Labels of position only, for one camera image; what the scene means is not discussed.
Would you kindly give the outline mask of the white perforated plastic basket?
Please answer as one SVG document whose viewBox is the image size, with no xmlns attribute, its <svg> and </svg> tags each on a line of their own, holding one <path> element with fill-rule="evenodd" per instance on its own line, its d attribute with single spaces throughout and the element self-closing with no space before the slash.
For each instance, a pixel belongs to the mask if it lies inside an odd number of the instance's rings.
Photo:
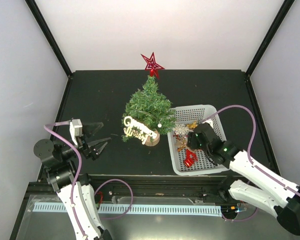
<svg viewBox="0 0 300 240">
<path fill-rule="evenodd" d="M 217 110 L 212 105 L 188 105 L 175 107 L 175 119 L 177 124 L 192 124 L 194 121 L 201 121 L 212 114 L 216 113 Z M 178 151 L 177 139 L 173 131 L 167 134 L 170 157 L 173 171 L 179 176 L 203 176 L 210 174 L 218 174 L 228 169 L 223 165 L 214 165 L 210 162 L 209 158 L 206 157 L 205 153 L 201 150 L 195 154 L 197 160 L 190 166 L 187 167 L 184 163 L 187 151 L 182 149 Z"/>
</svg>

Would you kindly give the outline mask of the gold merry christmas sign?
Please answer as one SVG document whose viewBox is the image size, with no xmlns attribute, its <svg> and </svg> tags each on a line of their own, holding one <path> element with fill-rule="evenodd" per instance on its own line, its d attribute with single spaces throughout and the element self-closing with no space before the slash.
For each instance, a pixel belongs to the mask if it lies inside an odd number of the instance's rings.
<svg viewBox="0 0 300 240">
<path fill-rule="evenodd" d="M 131 116 L 125 116 L 123 119 L 123 132 L 127 138 L 137 138 L 143 145 L 154 142 L 159 134 L 156 131 L 149 129 L 143 123 L 137 121 Z"/>
</svg>

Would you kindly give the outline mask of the white string lights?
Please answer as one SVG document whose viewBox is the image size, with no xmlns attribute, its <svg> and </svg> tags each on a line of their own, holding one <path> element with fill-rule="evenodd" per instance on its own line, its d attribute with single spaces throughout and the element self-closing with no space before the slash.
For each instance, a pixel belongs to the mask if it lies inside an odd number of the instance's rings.
<svg viewBox="0 0 300 240">
<path fill-rule="evenodd" d="M 160 121 L 155 115 L 153 115 L 153 114 L 151 114 L 151 113 L 149 113 L 149 112 L 140 110 L 140 109 L 138 109 L 138 108 L 136 108 L 135 111 L 138 112 L 138 113 L 141 113 L 141 114 L 144 114 L 144 115 L 146 115 L 146 116 L 149 116 L 149 117 L 153 118 L 153 119 L 157 122 L 157 127 L 158 127 L 158 128 L 161 128 L 161 127 L 162 127 L 161 121 Z"/>
</svg>

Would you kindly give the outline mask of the small green christmas tree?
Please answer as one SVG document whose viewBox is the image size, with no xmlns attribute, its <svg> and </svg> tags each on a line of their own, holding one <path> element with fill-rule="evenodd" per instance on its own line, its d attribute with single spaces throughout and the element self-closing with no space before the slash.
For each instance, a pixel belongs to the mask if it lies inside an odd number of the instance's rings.
<svg viewBox="0 0 300 240">
<path fill-rule="evenodd" d="M 160 120 L 162 127 L 158 128 L 157 122 L 153 118 L 143 113 L 136 112 L 136 108 L 156 116 Z M 133 119 L 146 125 L 149 129 L 157 132 L 157 139 L 162 135 L 170 133 L 176 125 L 175 109 L 172 108 L 171 101 L 168 100 L 164 94 L 159 92 L 156 78 L 150 75 L 147 77 L 142 89 L 138 89 L 132 94 L 129 102 L 125 105 L 125 112 L 122 115 L 123 127 L 124 117 L 126 116 L 131 116 Z M 125 137 L 125 134 L 122 135 L 123 142 L 127 142 L 130 139 L 137 138 Z"/>
</svg>

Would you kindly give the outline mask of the red star ornament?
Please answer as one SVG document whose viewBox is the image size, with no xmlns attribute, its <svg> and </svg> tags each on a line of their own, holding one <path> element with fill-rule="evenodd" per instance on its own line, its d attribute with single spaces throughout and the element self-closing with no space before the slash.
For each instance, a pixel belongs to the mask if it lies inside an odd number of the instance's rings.
<svg viewBox="0 0 300 240">
<path fill-rule="evenodd" d="M 150 57 L 146 57 L 144 54 L 141 54 L 142 58 L 146 62 L 145 70 L 149 71 L 151 77 L 160 78 L 159 71 L 165 70 L 163 66 L 157 63 L 155 53 L 152 52 Z"/>
</svg>

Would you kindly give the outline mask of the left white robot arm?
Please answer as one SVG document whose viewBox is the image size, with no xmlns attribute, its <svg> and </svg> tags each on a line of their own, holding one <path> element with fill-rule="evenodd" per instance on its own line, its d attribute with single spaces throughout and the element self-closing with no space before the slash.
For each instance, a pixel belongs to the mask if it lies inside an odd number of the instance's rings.
<svg viewBox="0 0 300 240">
<path fill-rule="evenodd" d="M 110 240 L 112 236 L 101 223 L 96 207 L 98 188 L 91 183 L 88 174 L 79 176 L 79 167 L 71 160 L 77 156 L 81 166 L 82 157 L 96 160 L 100 156 L 110 138 L 91 142 L 87 139 L 100 130 L 103 123 L 72 119 L 54 125 L 68 126 L 71 141 L 41 139 L 34 145 L 34 155 L 46 171 L 47 182 L 63 203 L 77 240 Z"/>
</svg>

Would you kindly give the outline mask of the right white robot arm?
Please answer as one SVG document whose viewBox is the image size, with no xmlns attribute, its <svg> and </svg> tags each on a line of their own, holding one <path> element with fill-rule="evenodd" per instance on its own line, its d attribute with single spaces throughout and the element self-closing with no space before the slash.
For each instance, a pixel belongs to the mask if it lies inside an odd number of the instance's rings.
<svg viewBox="0 0 300 240">
<path fill-rule="evenodd" d="M 229 140 L 222 140 L 207 122 L 199 124 L 187 135 L 187 146 L 202 150 L 216 165 L 222 165 L 252 182 L 234 180 L 217 189 L 218 198 L 246 202 L 276 218 L 288 232 L 300 236 L 300 185 L 277 175 L 258 161 L 249 158 Z"/>
</svg>

